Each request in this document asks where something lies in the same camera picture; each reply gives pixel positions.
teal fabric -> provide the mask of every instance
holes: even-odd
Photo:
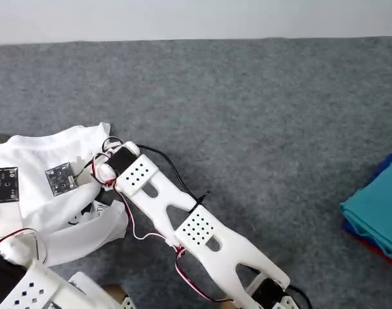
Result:
[[[392,164],[342,203],[341,210],[361,236],[373,238],[392,258]]]

white fabric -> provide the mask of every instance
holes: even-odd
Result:
[[[82,258],[102,245],[126,234],[128,217],[124,204],[113,201],[110,207],[93,203],[91,212],[74,226],[42,237],[47,247],[47,266],[58,265]]]
[[[13,136],[1,144],[0,167],[19,169],[20,200],[0,203],[0,237],[22,227],[31,227],[51,246],[61,244],[61,239],[67,241],[70,245],[67,247],[47,245],[49,255],[50,251],[55,255],[51,257],[54,265],[85,256],[108,241],[124,237],[127,221],[119,207],[105,212],[105,216],[92,216],[91,220],[69,228],[68,222],[95,199],[100,185],[91,179],[75,190],[54,197],[44,173],[66,162],[81,170],[95,153],[101,151],[109,131],[110,125],[106,123],[95,127],[75,126],[50,136]],[[83,238],[85,245],[78,247],[77,253],[70,254],[75,248],[71,239],[76,235],[77,246]]]

gray carpet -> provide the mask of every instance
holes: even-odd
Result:
[[[339,212],[392,152],[392,38],[0,46],[0,133],[101,120],[171,155],[196,194],[210,189],[206,206],[315,308],[392,308],[392,265],[343,232]],[[129,234],[54,269],[121,283],[141,309],[213,308],[173,262],[158,239]],[[183,267],[220,296],[189,255]]]

circuit board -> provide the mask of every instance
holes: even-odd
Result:
[[[54,196],[77,188],[69,162],[47,170],[46,176]]]
[[[18,167],[0,169],[0,203],[19,201]]]

blue fabric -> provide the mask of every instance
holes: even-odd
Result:
[[[371,238],[392,258],[392,156],[381,165],[381,172],[368,186],[341,204],[343,215],[356,233]]]
[[[373,180],[375,180],[385,169],[387,169],[390,166],[391,163],[392,163],[392,153],[389,153],[385,157],[385,159],[383,161],[381,161],[381,163],[378,165],[378,167],[376,168],[375,172],[371,175],[371,177],[370,177],[369,181],[367,182],[366,186],[369,185]],[[357,237],[360,237],[361,239],[367,241],[370,245],[372,245],[372,246],[374,246],[376,248],[380,248],[379,245],[377,244],[377,242],[373,238],[371,238],[369,236],[359,235],[357,233],[357,231],[355,230],[355,228],[353,227],[353,225],[350,224],[350,222],[348,220],[346,220],[346,219],[343,220],[342,228],[346,232],[348,232],[348,233],[350,233],[352,235],[355,235]]]
[[[371,175],[367,185],[369,185],[373,180],[377,178],[378,175],[382,173],[385,169],[387,169],[392,163],[392,153],[389,153],[385,159],[378,165],[376,171]]]

